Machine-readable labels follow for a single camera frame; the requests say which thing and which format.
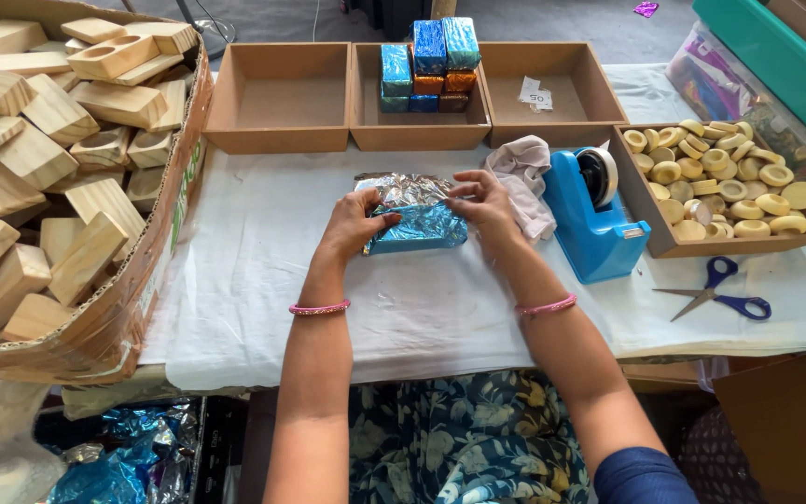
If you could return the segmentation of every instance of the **teal container lid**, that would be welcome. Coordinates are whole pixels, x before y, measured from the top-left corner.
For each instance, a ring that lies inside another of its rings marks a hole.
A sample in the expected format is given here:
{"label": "teal container lid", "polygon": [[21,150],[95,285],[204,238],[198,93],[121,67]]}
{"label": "teal container lid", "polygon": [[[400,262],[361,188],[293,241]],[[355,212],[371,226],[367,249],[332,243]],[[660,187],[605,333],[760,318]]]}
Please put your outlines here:
{"label": "teal container lid", "polygon": [[757,0],[695,0],[692,9],[806,125],[806,42]]}

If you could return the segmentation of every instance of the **blue-handled scissors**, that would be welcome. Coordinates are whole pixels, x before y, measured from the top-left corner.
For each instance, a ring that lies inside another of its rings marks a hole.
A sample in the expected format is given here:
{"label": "blue-handled scissors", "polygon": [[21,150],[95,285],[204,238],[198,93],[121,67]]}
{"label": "blue-handled scissors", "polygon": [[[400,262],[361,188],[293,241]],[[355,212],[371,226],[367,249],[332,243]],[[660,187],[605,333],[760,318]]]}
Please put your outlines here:
{"label": "blue-handled scissors", "polygon": [[[725,272],[721,272],[717,269],[718,263],[722,263],[724,266],[726,266]],[[670,292],[671,294],[680,294],[682,296],[692,296],[695,298],[688,305],[686,305],[686,308],[683,308],[680,310],[680,313],[678,313],[674,318],[671,318],[671,322],[674,322],[677,318],[686,315],[708,300],[723,303],[752,320],[767,320],[767,318],[773,315],[773,311],[770,309],[770,303],[762,300],[761,298],[733,298],[731,296],[720,296],[714,292],[715,287],[720,285],[721,281],[726,280],[727,277],[732,276],[737,272],[739,272],[739,265],[737,265],[735,261],[729,258],[724,258],[723,256],[717,256],[716,258],[711,258],[711,260],[708,261],[708,282],[705,283],[705,288],[701,291],[683,289],[653,289],[653,291]],[[749,304],[760,308],[763,310],[764,314],[757,315],[756,313],[751,313],[747,308],[747,305]]]}

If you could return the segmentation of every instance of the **orange foil-wrapped block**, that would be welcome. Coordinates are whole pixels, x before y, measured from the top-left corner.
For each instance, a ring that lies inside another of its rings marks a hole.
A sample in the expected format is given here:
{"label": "orange foil-wrapped block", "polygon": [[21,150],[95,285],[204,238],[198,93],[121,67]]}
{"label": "orange foil-wrapped block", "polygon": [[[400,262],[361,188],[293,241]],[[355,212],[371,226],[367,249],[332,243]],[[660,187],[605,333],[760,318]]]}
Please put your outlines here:
{"label": "orange foil-wrapped block", "polygon": [[445,92],[471,92],[475,88],[475,70],[448,70]]}
{"label": "orange foil-wrapped block", "polygon": [[413,94],[441,94],[443,75],[416,75],[413,77]]}
{"label": "orange foil-wrapped block", "polygon": [[457,114],[465,112],[468,105],[468,95],[464,92],[445,92],[437,102],[437,111],[442,114]]}

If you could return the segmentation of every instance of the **floor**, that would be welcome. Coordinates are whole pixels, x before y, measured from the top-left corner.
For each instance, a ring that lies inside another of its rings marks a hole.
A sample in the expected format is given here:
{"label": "floor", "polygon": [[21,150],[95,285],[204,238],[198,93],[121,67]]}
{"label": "floor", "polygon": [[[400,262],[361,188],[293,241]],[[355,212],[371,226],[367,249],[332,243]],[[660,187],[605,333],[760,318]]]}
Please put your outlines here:
{"label": "floor", "polygon": [[[170,0],[129,0],[143,14],[181,20]],[[186,0],[194,16],[204,16]],[[360,11],[342,14],[340,0],[200,0],[213,16],[234,24],[239,42],[313,40],[383,41]],[[456,14],[475,20],[478,40],[589,40],[602,63],[666,63],[698,17],[691,0],[658,0],[646,19],[633,13],[638,0],[459,0]],[[86,0],[123,10],[121,0]]]}

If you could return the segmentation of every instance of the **pink bangle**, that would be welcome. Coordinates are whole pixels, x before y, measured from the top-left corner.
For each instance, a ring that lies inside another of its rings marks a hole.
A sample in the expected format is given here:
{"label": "pink bangle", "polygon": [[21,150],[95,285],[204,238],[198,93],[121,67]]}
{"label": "pink bangle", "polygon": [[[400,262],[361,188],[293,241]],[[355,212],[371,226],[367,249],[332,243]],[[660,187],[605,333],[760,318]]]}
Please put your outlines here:
{"label": "pink bangle", "polygon": [[561,309],[570,308],[577,303],[577,294],[568,293],[568,297],[564,301],[559,301],[551,305],[538,306],[534,308],[526,308],[522,306],[515,307],[515,313],[519,315],[539,315],[541,313],[552,313]]}
{"label": "pink bangle", "polygon": [[330,313],[338,313],[344,311],[350,306],[350,300],[344,300],[342,304],[334,306],[324,306],[321,308],[300,308],[297,303],[288,307],[288,311],[295,315],[328,315]]}

